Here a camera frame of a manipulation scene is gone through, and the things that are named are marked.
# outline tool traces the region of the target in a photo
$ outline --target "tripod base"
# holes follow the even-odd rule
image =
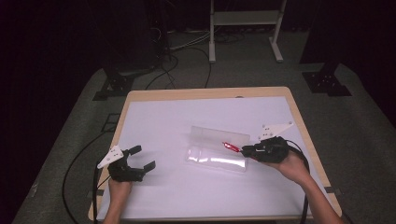
[[[304,79],[313,93],[327,93],[329,96],[351,96],[346,86],[341,85],[334,75],[320,72],[304,72]]]

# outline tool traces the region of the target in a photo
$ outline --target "floor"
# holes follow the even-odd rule
[[[363,88],[358,76],[343,65],[337,68],[335,75],[352,96],[329,97],[309,90],[302,72],[318,71],[322,64],[299,64],[307,32],[280,33],[278,45],[283,63],[275,60],[268,43],[270,34],[230,36],[238,41],[217,44],[217,61],[212,64],[202,52],[207,54],[207,42],[193,46],[195,49],[174,52],[178,64],[169,72],[170,77],[160,76],[148,86],[163,72],[156,69],[136,78],[132,90],[204,88],[206,82],[207,88],[290,88],[343,210],[355,223],[394,223],[395,129]],[[197,35],[170,34],[173,47],[195,38]],[[172,61],[164,58],[165,69],[175,64],[175,58]],[[113,135],[102,133],[102,129],[109,114],[121,112],[125,100],[125,97],[110,97],[106,101],[93,101],[105,80],[103,70],[92,75],[14,223],[73,223],[64,207],[63,187],[64,198],[77,223],[92,223],[87,214],[93,169],[95,162],[108,150]]]

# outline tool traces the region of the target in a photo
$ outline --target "human arm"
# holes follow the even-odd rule
[[[332,209],[317,182],[305,168],[303,160],[296,153],[290,151],[288,157],[281,163],[264,164],[277,169],[283,176],[302,187],[309,201],[312,216],[317,223],[344,223]]]
[[[120,223],[120,216],[132,190],[132,181],[118,182],[110,178],[108,180],[108,187],[110,191],[110,206],[108,207],[103,224]]]

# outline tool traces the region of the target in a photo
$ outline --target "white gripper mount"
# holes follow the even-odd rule
[[[284,132],[289,127],[293,126],[293,122],[285,124],[272,124],[272,125],[262,125],[262,134],[259,136],[260,141],[272,138],[277,136],[278,134]]]
[[[104,166],[110,164],[111,162],[121,159],[122,157],[123,157],[123,153],[121,148],[119,146],[114,146],[107,152],[107,154],[101,160],[101,162],[99,162],[97,168],[101,169]]]

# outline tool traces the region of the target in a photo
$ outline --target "dark background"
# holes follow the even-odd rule
[[[208,27],[209,1],[170,2],[174,6],[165,5],[169,29]],[[217,7],[228,4],[219,1]],[[114,30],[107,6],[105,0],[0,1],[5,90],[1,94],[2,223],[14,218],[78,96],[102,67],[104,57],[113,59],[116,52],[125,53],[122,35]],[[230,6],[267,9],[277,4],[231,1]],[[385,0],[289,0],[282,29],[301,32],[311,27],[301,62],[323,63],[332,53],[338,55],[396,126],[394,11]]]

